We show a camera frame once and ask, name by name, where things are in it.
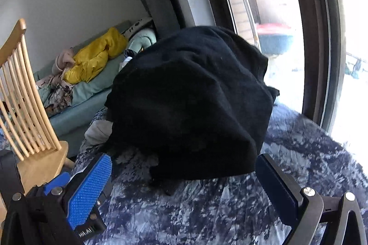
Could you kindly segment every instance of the green couch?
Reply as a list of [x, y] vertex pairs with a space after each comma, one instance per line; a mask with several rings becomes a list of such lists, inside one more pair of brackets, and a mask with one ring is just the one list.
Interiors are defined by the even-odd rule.
[[[131, 26], [130, 21], [124, 21], [115, 27], [123, 33]], [[73, 47], [75, 53], [90, 44], [93, 40], [105, 34], [107, 30], [96, 34], [90, 39]], [[51, 74], [52, 60], [48, 65], [34, 73], [35, 81]], [[69, 143], [68, 157], [77, 155], [89, 124], [98, 110], [104, 107], [106, 97], [111, 91], [114, 77], [118, 74], [119, 64], [124, 61], [124, 54], [110, 60], [105, 69], [88, 84], [81, 82], [73, 88], [72, 106], [50, 118], [59, 140]]]

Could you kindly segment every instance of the glass pane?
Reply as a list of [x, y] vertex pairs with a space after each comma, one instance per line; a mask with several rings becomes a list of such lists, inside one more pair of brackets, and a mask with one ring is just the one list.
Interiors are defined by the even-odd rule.
[[304, 43], [298, 0], [229, 0], [237, 33], [269, 58], [264, 81], [278, 100], [301, 112]]
[[362, 166], [367, 160], [368, 115], [368, 28], [367, 0], [343, 0], [345, 14], [346, 62], [341, 97], [332, 137], [343, 144]]

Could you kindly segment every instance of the chair backrest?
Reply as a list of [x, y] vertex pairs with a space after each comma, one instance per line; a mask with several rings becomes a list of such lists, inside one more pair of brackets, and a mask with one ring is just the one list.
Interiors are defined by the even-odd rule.
[[18, 20], [0, 48], [0, 127], [20, 160], [48, 149], [61, 149], [37, 91], [25, 30], [24, 19]]

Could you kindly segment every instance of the sofa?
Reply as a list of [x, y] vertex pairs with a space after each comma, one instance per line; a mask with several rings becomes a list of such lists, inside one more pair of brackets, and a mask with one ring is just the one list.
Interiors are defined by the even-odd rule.
[[[124, 21], [115, 27], [120, 33], [123, 33], [131, 26], [130, 21]], [[107, 30], [92, 36], [88, 40], [73, 47], [76, 54], [80, 49], [90, 44], [96, 38], [105, 34]], [[156, 42], [153, 31], [145, 29], [138, 32], [128, 46], [137, 48], [142, 45], [143, 48]], [[65, 140], [69, 143], [68, 157], [78, 154], [79, 148], [84, 139], [84, 133], [88, 129], [90, 122], [96, 112], [104, 107], [106, 97], [111, 91], [111, 86], [115, 76], [118, 74], [119, 64], [125, 59], [124, 54], [120, 54], [115, 59], [109, 60], [103, 71], [93, 78], [89, 83], [80, 82], [73, 88], [72, 106], [50, 117], [51, 125], [54, 128], [59, 140]], [[52, 65], [55, 60], [50, 61], [45, 67], [34, 73], [35, 81], [38, 81], [51, 74]]]

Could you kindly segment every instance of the blue and white patterned fabric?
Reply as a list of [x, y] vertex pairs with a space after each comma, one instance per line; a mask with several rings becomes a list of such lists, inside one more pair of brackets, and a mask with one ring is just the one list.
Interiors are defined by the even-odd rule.
[[[105, 113], [99, 111], [95, 119], [104, 119]], [[83, 142], [75, 173], [87, 166], [98, 148]], [[368, 231], [368, 180], [362, 167], [313, 122], [276, 105], [262, 152], [302, 187], [339, 197], [353, 192]], [[126, 147], [113, 158], [112, 197], [100, 207], [107, 230], [86, 241], [88, 245], [282, 244], [290, 231], [280, 222], [255, 173], [182, 182], [167, 196], [148, 186], [155, 157]], [[321, 225], [315, 244], [323, 231]]]

